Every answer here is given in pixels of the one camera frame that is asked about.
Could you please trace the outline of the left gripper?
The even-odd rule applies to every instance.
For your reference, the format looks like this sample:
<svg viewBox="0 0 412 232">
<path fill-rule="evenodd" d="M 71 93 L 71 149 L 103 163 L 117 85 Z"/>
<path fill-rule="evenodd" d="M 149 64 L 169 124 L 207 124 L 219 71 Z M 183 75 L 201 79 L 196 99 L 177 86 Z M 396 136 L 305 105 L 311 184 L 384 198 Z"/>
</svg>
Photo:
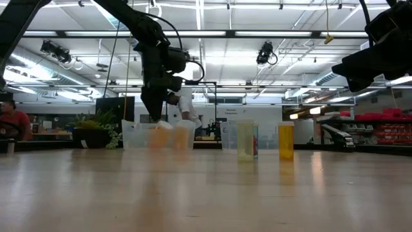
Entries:
<svg viewBox="0 0 412 232">
<path fill-rule="evenodd" d="M 142 60 L 142 87 L 141 100 L 152 121 L 159 121 L 162 117 L 164 101 L 167 92 L 180 91 L 183 78 L 174 76 L 176 73 L 167 71 L 164 62 L 167 59 L 168 47 L 148 46 L 138 43 L 134 51 L 138 52 Z"/>
</svg>

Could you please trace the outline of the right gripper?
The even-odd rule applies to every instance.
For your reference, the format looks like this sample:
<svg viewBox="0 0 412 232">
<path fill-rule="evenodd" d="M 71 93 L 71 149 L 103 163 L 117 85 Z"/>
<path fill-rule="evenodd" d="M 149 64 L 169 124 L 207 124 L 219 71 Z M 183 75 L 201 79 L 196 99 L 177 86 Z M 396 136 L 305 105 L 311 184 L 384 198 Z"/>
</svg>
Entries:
<svg viewBox="0 0 412 232">
<path fill-rule="evenodd" d="M 412 37 L 402 32 L 391 32 L 374 44 L 371 51 L 359 51 L 342 58 L 332 72 L 346 77 L 351 92 L 369 87 L 374 78 L 383 75 L 393 81 L 412 73 Z"/>
</svg>

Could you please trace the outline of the large orange pill bottle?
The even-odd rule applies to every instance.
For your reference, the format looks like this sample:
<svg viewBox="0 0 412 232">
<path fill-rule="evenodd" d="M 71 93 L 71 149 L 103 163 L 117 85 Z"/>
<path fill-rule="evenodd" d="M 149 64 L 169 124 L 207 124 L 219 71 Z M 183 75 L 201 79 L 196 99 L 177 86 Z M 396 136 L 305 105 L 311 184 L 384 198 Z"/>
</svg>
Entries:
<svg viewBox="0 0 412 232">
<path fill-rule="evenodd" d="M 191 150 L 194 142 L 195 123 L 181 120 L 174 127 L 173 148 L 176 150 Z"/>
<path fill-rule="evenodd" d="M 167 146 L 173 134 L 173 126 L 165 121 L 158 121 L 149 127 L 149 148 L 161 149 Z"/>
</svg>

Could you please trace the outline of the small amber pill bottle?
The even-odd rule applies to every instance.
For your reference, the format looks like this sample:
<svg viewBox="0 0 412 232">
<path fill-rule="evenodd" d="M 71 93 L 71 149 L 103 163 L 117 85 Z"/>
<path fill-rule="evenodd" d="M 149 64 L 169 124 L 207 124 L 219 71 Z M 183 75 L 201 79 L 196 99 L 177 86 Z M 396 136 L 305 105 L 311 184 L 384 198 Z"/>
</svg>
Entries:
<svg viewBox="0 0 412 232">
<path fill-rule="evenodd" d="M 280 122 L 278 125 L 279 159 L 294 160 L 294 123 Z"/>
</svg>

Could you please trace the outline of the pale yellow pill bottle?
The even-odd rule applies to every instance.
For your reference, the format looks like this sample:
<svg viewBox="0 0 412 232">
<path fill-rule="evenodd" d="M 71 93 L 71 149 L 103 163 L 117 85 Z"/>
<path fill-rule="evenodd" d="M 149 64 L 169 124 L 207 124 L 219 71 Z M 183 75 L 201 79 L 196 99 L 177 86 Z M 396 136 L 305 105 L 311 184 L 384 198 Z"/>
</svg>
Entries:
<svg viewBox="0 0 412 232">
<path fill-rule="evenodd" d="M 254 160 L 254 121 L 250 119 L 237 122 L 238 160 Z"/>
</svg>

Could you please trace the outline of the clear plastic bin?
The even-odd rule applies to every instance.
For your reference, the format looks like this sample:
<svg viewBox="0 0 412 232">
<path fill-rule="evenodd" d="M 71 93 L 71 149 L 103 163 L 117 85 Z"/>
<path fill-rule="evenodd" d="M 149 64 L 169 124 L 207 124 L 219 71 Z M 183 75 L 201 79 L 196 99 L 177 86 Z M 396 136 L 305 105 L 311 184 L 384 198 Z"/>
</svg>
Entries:
<svg viewBox="0 0 412 232">
<path fill-rule="evenodd" d="M 237 149 L 237 124 L 236 121 L 222 122 L 221 143 L 224 150 Z M 274 124 L 262 124 L 258 126 L 258 149 L 276 150 L 278 149 L 278 132 Z"/>
<path fill-rule="evenodd" d="M 149 127 L 156 123 L 130 123 L 125 120 L 122 121 L 122 141 L 125 150 L 134 150 L 141 148 L 149 148 Z M 174 127 L 171 140 L 166 147 L 156 150 L 174 149 Z"/>
</svg>

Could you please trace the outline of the red storage bin shelf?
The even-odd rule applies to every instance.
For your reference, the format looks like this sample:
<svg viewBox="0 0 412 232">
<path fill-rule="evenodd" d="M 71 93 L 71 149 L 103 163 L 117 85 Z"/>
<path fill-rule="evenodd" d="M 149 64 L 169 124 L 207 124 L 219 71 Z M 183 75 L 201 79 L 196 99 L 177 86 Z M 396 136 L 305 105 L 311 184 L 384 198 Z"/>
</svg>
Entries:
<svg viewBox="0 0 412 232">
<path fill-rule="evenodd" d="M 317 121 L 349 133 L 356 145 L 412 146 L 412 114 L 403 114 L 399 108 L 387 108 L 381 113 L 340 111 L 324 115 Z"/>
</svg>

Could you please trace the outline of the person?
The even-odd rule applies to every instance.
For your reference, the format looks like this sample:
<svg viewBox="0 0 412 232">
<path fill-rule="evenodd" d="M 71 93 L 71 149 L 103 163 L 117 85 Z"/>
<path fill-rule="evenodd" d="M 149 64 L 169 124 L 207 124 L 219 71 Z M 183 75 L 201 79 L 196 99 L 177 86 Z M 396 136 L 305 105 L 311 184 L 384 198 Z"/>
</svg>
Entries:
<svg viewBox="0 0 412 232">
<path fill-rule="evenodd" d="M 16 110 L 13 99 L 8 99 L 1 103 L 0 139 L 15 139 L 19 141 L 32 139 L 30 119 L 24 112 Z"/>
<path fill-rule="evenodd" d="M 195 123 L 196 129 L 201 128 L 202 123 L 199 115 L 196 113 L 191 101 L 187 97 L 179 96 L 173 92 L 170 92 L 167 95 L 166 102 L 170 105 L 178 107 L 183 120 L 188 120 Z"/>
</svg>

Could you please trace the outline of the black panel board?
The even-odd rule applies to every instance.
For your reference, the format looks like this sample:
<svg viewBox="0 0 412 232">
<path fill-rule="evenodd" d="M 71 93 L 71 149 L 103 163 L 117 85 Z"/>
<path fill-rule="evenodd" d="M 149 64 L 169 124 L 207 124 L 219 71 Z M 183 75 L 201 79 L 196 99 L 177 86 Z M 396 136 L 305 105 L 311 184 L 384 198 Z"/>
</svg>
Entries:
<svg viewBox="0 0 412 232">
<path fill-rule="evenodd" d="M 110 124 L 122 127 L 122 121 L 135 120 L 134 97 L 100 98 L 96 101 L 95 121 L 102 126 Z"/>
</svg>

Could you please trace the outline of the black background machine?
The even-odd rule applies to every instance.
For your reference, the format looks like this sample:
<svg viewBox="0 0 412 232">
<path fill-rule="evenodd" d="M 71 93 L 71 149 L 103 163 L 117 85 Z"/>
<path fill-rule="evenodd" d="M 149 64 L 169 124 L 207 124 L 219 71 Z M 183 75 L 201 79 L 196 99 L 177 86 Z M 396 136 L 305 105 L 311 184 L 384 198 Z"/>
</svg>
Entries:
<svg viewBox="0 0 412 232">
<path fill-rule="evenodd" d="M 214 140 L 221 140 L 220 122 L 210 119 L 206 128 L 203 129 L 208 137 L 214 137 Z"/>
</svg>

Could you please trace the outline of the black slanted rack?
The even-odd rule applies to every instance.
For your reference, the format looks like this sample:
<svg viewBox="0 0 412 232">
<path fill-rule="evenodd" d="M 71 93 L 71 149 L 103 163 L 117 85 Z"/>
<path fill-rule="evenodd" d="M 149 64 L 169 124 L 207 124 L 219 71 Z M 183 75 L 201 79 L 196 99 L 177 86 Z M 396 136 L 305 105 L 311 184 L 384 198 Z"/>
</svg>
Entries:
<svg viewBox="0 0 412 232">
<path fill-rule="evenodd" d="M 334 128 L 328 124 L 321 124 L 321 144 L 334 145 L 338 148 L 354 148 L 352 136 L 345 132 Z"/>
</svg>

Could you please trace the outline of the potted succulent plant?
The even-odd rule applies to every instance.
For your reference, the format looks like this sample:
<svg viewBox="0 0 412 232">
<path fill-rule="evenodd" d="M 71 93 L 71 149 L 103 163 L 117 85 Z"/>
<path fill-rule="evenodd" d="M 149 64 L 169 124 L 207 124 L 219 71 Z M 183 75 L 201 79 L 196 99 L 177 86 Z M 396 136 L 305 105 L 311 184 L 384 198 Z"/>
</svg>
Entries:
<svg viewBox="0 0 412 232">
<path fill-rule="evenodd" d="M 99 109 L 94 115 L 77 115 L 71 123 L 73 141 L 84 149 L 117 148 L 122 133 L 115 119 L 113 110 Z"/>
</svg>

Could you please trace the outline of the black overhead beam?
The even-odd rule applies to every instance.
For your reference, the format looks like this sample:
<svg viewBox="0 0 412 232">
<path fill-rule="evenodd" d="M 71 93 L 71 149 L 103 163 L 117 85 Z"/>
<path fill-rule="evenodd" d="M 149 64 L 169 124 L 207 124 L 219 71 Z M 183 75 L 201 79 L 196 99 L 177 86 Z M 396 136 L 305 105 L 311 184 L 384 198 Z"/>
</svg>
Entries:
<svg viewBox="0 0 412 232">
<path fill-rule="evenodd" d="M 302 31 L 302 30 L 269 30 L 269 31 L 255 31 L 255 30 L 181 30 L 165 31 L 164 34 L 170 38 L 271 38 L 271 39 L 323 39 L 330 35 L 336 39 L 367 39 L 368 35 L 362 31 Z M 116 36 L 121 38 L 129 37 L 129 31 L 116 30 L 28 30 L 23 34 L 24 38 L 106 38 L 112 39 Z"/>
</svg>

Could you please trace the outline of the black table frame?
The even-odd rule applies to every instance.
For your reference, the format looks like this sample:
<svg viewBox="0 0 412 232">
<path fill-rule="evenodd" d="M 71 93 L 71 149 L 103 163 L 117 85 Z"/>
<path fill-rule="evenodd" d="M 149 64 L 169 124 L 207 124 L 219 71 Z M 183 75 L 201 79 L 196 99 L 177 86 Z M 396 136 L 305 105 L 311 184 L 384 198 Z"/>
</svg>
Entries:
<svg viewBox="0 0 412 232">
<path fill-rule="evenodd" d="M 15 142 L 14 151 L 41 151 L 41 150 L 63 150 L 82 148 L 81 145 L 69 140 L 57 141 L 28 141 Z M 343 148 L 338 145 L 328 144 L 295 144 L 295 150 L 314 150 L 314 151 L 339 151 L 339 152 L 359 152 L 376 153 L 385 155 L 412 157 L 412 146 L 403 145 L 356 145 L 354 148 Z"/>
</svg>

